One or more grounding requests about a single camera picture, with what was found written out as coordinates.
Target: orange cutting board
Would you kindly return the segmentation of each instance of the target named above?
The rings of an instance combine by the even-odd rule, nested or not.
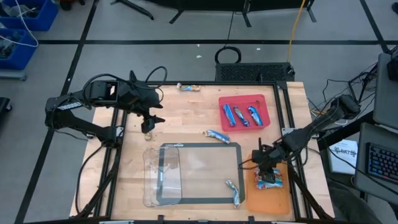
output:
[[[247,167],[255,166],[249,161]],[[291,211],[287,165],[277,164],[282,174],[282,188],[257,189],[254,170],[246,171],[246,206],[250,212],[288,215]]]

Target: red tray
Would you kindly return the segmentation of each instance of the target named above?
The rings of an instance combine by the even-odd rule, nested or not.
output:
[[[225,104],[229,104],[235,118],[236,125],[233,127],[229,125],[228,119],[225,115],[223,109]],[[264,95],[224,96],[218,99],[218,105],[220,107],[221,127],[223,128],[223,131],[250,131],[254,129],[263,129],[271,123]],[[243,116],[250,122],[249,127],[245,127],[243,125],[242,121],[238,118],[233,109],[234,106],[238,106],[239,109],[241,109]],[[253,106],[257,109],[262,120],[262,126],[257,126],[254,122],[253,117],[249,113],[248,106]]]

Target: blue bin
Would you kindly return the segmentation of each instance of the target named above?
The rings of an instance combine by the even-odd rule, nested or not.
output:
[[[26,30],[22,29],[0,29],[3,37],[12,36],[14,32],[21,34],[20,43],[35,45],[36,42]],[[30,58],[35,52],[36,47],[29,47],[17,44],[8,58],[0,58],[0,69],[23,70],[29,63]]]
[[[3,0],[2,3],[12,7],[16,6],[15,0]],[[35,18],[24,17],[26,26],[30,30],[47,31],[58,13],[58,7],[51,0],[18,0],[19,5],[36,4],[41,6],[39,15]],[[7,28],[25,29],[20,17],[0,17],[0,22]]]

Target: metal frame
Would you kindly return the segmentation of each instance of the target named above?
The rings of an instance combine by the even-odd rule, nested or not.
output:
[[[283,94],[284,94],[284,101],[285,101],[285,105],[286,105],[286,110],[287,110],[287,119],[289,120],[289,126],[291,128],[294,128],[294,118],[293,118],[293,112],[292,112],[292,107],[290,105],[290,98],[289,98],[289,92],[287,91],[287,85],[286,82],[223,82],[223,81],[210,81],[210,82],[195,82],[195,81],[179,81],[179,82],[183,82],[186,84],[196,84],[196,85],[257,85],[257,86],[272,86],[273,90],[274,90],[274,97],[275,97],[275,104],[276,104],[276,109],[277,109],[277,114],[278,114],[278,120],[279,120],[279,126],[280,126],[280,133],[282,134],[282,128],[285,127],[285,123],[284,123],[284,117],[283,117],[283,112],[282,112],[282,105],[280,102],[280,95],[279,95],[279,88],[281,88],[283,90]],[[149,85],[156,85],[159,84],[160,82],[148,82]],[[164,85],[176,85],[177,82],[165,82]],[[113,112],[113,117],[112,117],[112,126],[116,126],[116,120],[118,118],[118,110],[114,110]],[[122,127],[126,127],[126,123],[127,123],[127,113],[124,112],[123,113],[123,118],[122,118],[122,123],[121,126]],[[103,168],[102,168],[102,172],[101,172],[101,179],[99,184],[102,184],[105,180],[105,177],[107,176],[107,172],[108,172],[108,167],[110,164],[110,159],[111,159],[111,151],[113,149],[111,148],[107,148],[106,152],[105,152],[105,157],[104,157],[104,164],[103,164]],[[120,162],[120,158],[121,158],[121,150],[122,150],[122,146],[116,148],[116,155],[115,155],[115,161],[114,163],[119,164]],[[305,176],[304,176],[304,171],[303,171],[303,167],[302,167],[302,160],[301,157],[298,157],[297,159],[297,169],[298,169],[298,175],[300,177],[300,180],[302,181],[303,184],[305,183]],[[117,178],[118,178],[118,169],[116,169],[116,175],[113,177],[112,181],[110,182],[110,188],[109,188],[109,197],[108,197],[108,201],[107,201],[107,206],[106,206],[106,214],[105,216],[100,216],[100,210],[101,210],[101,204],[102,204],[102,195],[101,198],[98,200],[98,202],[96,203],[95,208],[93,209],[93,217],[89,217],[89,218],[72,218],[72,219],[68,219],[68,220],[52,220],[52,221],[47,221],[47,222],[37,222],[36,224],[45,224],[45,223],[98,223],[99,221],[110,221],[111,218],[111,214],[112,214],[112,209],[113,209],[113,202],[114,202],[114,194],[115,194],[115,190],[116,190],[116,182],[117,182]],[[299,201],[297,198],[297,191],[295,188],[295,184],[294,181],[291,179],[291,177],[289,176],[289,183],[290,183],[290,193],[292,194],[292,205],[293,205],[293,211],[295,214],[295,219],[296,221],[299,220],[303,220],[303,218],[300,215],[300,208],[299,208]],[[305,211],[306,211],[306,215],[307,218],[312,219],[312,211],[311,211],[311,207],[309,205],[309,203],[307,202],[307,200],[304,199],[304,204],[305,204]],[[270,223],[270,222],[255,222],[254,221],[254,217],[248,217],[249,223]],[[200,222],[198,221],[181,221],[182,223],[198,223]],[[217,223],[242,223],[239,221],[233,221],[233,222],[224,222],[224,221],[216,221]],[[158,220],[134,220],[134,223],[159,223]]]

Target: wooden table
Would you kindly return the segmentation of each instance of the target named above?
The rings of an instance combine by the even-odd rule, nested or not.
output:
[[[308,103],[301,82],[288,83],[289,96],[296,127],[304,127],[311,122]],[[148,208],[142,203],[144,193],[144,163],[142,153],[151,147],[157,148],[165,142],[219,142],[216,139],[206,138],[202,132],[208,129],[221,131],[218,98],[232,95],[263,94],[267,101],[271,124],[261,130],[251,133],[228,133],[232,141],[238,142],[242,149],[242,158],[247,158],[253,149],[257,149],[257,139],[262,138],[263,144],[272,144],[280,137],[279,120],[275,107],[273,87],[271,86],[203,86],[200,92],[182,92],[175,86],[163,86],[163,109],[151,109],[151,114],[165,118],[165,123],[157,124],[151,141],[144,139],[141,133],[142,118],[130,114],[123,142],[121,163],[119,166],[118,181],[114,195],[112,219],[115,220],[156,220],[158,215],[165,215],[166,220],[236,220],[247,221],[248,216],[254,215],[255,220],[294,220],[293,210],[289,215],[270,215],[251,213],[245,209],[245,202],[239,209],[232,204],[185,204],[167,207]],[[280,91],[284,121],[287,125],[282,91]],[[112,109],[97,108],[93,122],[100,126],[109,126],[112,118]],[[87,158],[100,142],[90,140],[86,147]],[[310,141],[312,149],[318,149],[316,141]],[[103,166],[105,150],[95,155],[86,165],[80,182],[79,204],[80,209],[95,193]],[[333,208],[326,184],[321,158],[318,154],[309,151],[308,162],[304,172],[309,191],[323,209],[334,217]],[[301,216],[305,216],[302,195],[297,188]],[[101,214],[105,214],[108,193],[104,193]],[[76,214],[72,206],[71,215]]]

